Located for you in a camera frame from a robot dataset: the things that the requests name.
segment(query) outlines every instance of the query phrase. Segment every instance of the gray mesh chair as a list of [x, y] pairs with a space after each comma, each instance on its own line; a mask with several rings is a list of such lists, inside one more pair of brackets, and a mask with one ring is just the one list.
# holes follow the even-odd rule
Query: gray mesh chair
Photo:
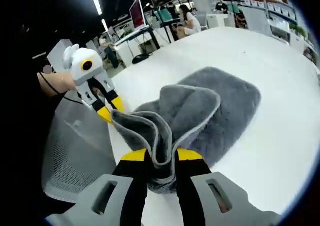
[[[75, 92], [67, 97], [79, 100]], [[44, 151], [42, 187], [49, 197], [76, 203], [78, 195], [116, 168], [108, 123], [95, 111], [63, 99]]]
[[207, 13], [206, 12], [197, 12], [195, 14], [195, 17], [198, 19], [201, 25], [201, 30], [207, 30], [209, 29], [208, 27], [208, 21], [207, 21]]
[[250, 31], [259, 32], [267, 36], [273, 37], [282, 43], [290, 45], [286, 40], [275, 36], [272, 33], [271, 26], [264, 10], [242, 7], [248, 29]]

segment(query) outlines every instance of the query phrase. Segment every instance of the yellow eye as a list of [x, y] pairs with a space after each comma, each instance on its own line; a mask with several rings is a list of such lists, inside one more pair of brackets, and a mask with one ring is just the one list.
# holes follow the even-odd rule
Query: yellow eye
[[81, 69], [83, 71], [87, 71], [89, 70], [90, 68], [92, 67], [92, 60], [91, 59], [88, 59], [88, 60], [85, 60], [82, 65], [81, 65]]

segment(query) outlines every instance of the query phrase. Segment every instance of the red screen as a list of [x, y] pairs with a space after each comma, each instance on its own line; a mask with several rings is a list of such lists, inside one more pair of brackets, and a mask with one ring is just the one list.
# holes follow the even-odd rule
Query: red screen
[[133, 25], [135, 28], [145, 23], [144, 17], [143, 17], [143, 11], [141, 10], [139, 0], [136, 0], [136, 2], [131, 7], [130, 12], [133, 20]]

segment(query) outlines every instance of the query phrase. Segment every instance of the fluffy gray towel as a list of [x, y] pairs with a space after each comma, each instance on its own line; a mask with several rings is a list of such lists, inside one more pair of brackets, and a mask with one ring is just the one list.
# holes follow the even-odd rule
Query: fluffy gray towel
[[152, 191], [168, 193], [175, 191], [176, 149], [194, 150], [214, 165], [244, 132], [260, 100], [254, 85], [207, 67], [163, 87], [158, 100], [131, 114], [113, 110], [111, 117], [132, 150], [147, 148], [155, 168], [168, 170], [149, 183]]

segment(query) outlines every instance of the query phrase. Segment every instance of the black ceiling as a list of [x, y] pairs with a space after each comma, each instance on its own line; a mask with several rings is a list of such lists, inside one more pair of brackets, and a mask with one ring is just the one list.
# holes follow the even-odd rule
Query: black ceiling
[[[28, 29], [32, 56], [49, 52], [61, 38], [70, 38], [83, 46], [114, 19], [128, 13], [133, 0], [99, 0], [102, 15], [98, 15], [94, 0], [14, 0], [18, 8], [16, 20]], [[141, 0], [146, 5], [149, 0]]]

